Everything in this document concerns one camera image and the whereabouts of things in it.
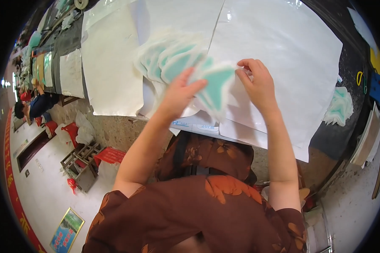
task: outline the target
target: white wall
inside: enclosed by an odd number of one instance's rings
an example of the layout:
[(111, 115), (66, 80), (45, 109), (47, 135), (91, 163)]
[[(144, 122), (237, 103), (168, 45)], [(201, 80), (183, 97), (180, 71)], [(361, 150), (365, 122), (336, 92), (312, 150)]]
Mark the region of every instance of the white wall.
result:
[(353, 252), (375, 219), (380, 193), (372, 200), (380, 165), (380, 145), (373, 162), (365, 168), (349, 164), (322, 199), (336, 253)]
[[(37, 136), (41, 129), (35, 123), (31, 126), (25, 123), (18, 133), (10, 131), (11, 155), (25, 139), (32, 141), (32, 137)], [(114, 183), (113, 180), (99, 176), (87, 194), (76, 189), (76, 195), (73, 195), (66, 182), (67, 176), (63, 176), (60, 171), (60, 161), (70, 151), (55, 136), (38, 151), (21, 173), (18, 172), (16, 159), (12, 157), (11, 161), (14, 182), (25, 216), (47, 252), (53, 252), (49, 243), (69, 207), (85, 220), (70, 251), (81, 252), (91, 221), (97, 214), (104, 195), (111, 190)], [(40, 162), (43, 172), (38, 168), (35, 159)], [(30, 172), (28, 177), (25, 176), (26, 170)]]

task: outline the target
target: black table surface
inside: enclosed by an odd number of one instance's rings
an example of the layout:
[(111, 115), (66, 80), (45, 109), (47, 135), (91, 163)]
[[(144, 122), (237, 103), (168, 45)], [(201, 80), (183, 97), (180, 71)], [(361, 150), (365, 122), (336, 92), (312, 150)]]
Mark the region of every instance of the black table surface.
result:
[[(339, 75), (342, 83), (336, 86), (345, 86), (350, 92), (353, 101), (353, 114), (347, 119), (344, 127), (338, 124), (326, 125), (325, 122), (317, 129), (311, 139), (310, 147), (319, 149), (329, 158), (334, 160), (346, 159), (353, 150), (349, 142), (354, 143), (360, 131), (355, 131), (358, 122), (367, 121), (367, 115), (360, 116), (365, 94), (363, 86), (357, 86), (356, 74), (362, 71), (363, 66), (369, 64), (369, 46), (356, 31), (354, 23), (350, 17), (347, 7), (353, 8), (348, 0), (304, 0), (304, 4), (309, 6), (335, 33), (343, 43), (341, 56), (339, 59)], [(47, 22), (54, 17), (54, 10), (48, 15)], [(72, 23), (66, 31), (60, 31), (60, 27), (46, 41), (47, 44), (54, 44), (52, 52), (52, 78), (53, 87), (46, 87), (45, 91), (61, 94), (59, 59), (61, 56), (71, 53), (77, 48), (81, 48), (81, 29), (83, 15)], [(87, 89), (83, 75), (83, 88), (87, 98)]]

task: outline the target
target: yellow chinese character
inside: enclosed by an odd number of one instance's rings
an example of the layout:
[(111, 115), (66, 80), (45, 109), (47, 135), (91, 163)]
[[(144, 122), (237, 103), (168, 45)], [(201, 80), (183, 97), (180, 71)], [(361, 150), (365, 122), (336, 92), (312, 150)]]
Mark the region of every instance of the yellow chinese character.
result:
[(10, 188), (11, 182), (13, 181), (12, 173), (7, 178), (7, 186)]
[(5, 170), (7, 171), (8, 168), (11, 167), (11, 161), (8, 161), (7, 164), (5, 165)]
[(42, 250), (41, 245), (38, 245), (38, 253), (45, 253), (45, 251)]
[(20, 219), (21, 227), (23, 228), (25, 234), (28, 234), (28, 230), (30, 230), (30, 226), (28, 225), (27, 220), (25, 219), (24, 213), (21, 213), (21, 215), (23, 216)]

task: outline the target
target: brown clothing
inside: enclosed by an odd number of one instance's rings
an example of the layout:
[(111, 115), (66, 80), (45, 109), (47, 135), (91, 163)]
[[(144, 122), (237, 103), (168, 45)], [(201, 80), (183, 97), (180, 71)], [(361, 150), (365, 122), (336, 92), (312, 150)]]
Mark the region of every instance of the brown clothing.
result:
[[(130, 198), (105, 195), (82, 252), (161, 253), (200, 233), (211, 252), (305, 252), (301, 213), (273, 210), (244, 183), (256, 181), (250, 146), (182, 132), (159, 161), (159, 182)], [(210, 174), (192, 175), (195, 165)]]

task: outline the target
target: concrete floor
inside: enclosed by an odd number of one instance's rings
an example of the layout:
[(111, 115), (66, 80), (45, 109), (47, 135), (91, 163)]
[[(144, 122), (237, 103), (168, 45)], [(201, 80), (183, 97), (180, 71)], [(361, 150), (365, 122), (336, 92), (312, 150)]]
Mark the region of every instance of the concrete floor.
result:
[[(146, 124), (145, 121), (134, 120), (130, 117), (94, 116), (88, 99), (78, 99), (64, 107), (55, 105), (48, 112), (57, 124), (70, 124), (75, 120), (77, 110), (81, 111), (93, 125), (96, 130), (97, 142), (103, 147), (111, 146), (125, 152), (134, 143)], [(172, 133), (169, 133), (163, 145), (163, 150), (161, 150), (161, 155), (166, 150), (171, 138)], [(257, 184), (263, 184), (263, 182), (269, 180), (267, 150), (259, 147), (253, 147), (253, 150), (254, 159), (251, 169), (258, 178)], [(309, 187), (311, 190), (316, 190), (337, 161), (329, 159), (327, 155), (314, 148), (309, 149), (309, 161), (309, 163), (299, 162), (303, 174), (302, 176), (306, 187)]]

